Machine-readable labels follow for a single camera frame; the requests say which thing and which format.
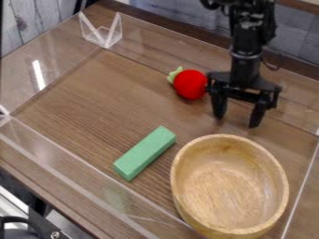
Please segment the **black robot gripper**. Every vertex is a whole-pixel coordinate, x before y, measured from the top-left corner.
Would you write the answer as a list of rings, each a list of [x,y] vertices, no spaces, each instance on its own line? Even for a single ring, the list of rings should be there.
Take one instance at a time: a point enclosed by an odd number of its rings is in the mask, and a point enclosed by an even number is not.
[[[231,50],[231,70],[207,73],[206,91],[212,99],[215,117],[222,120],[227,112],[228,99],[255,104],[250,127],[259,126],[268,109],[276,108],[282,87],[260,75],[263,52]]]

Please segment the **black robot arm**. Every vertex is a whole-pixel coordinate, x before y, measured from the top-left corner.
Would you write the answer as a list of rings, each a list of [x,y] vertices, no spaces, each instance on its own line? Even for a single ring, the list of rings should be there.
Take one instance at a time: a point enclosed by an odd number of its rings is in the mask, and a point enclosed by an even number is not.
[[[211,95],[215,117],[222,120],[228,99],[254,104],[250,127],[259,126],[266,112],[276,108],[282,87],[260,75],[263,47],[275,37],[275,0],[199,0],[210,10],[222,9],[230,18],[232,45],[231,71],[211,71],[206,91]]]

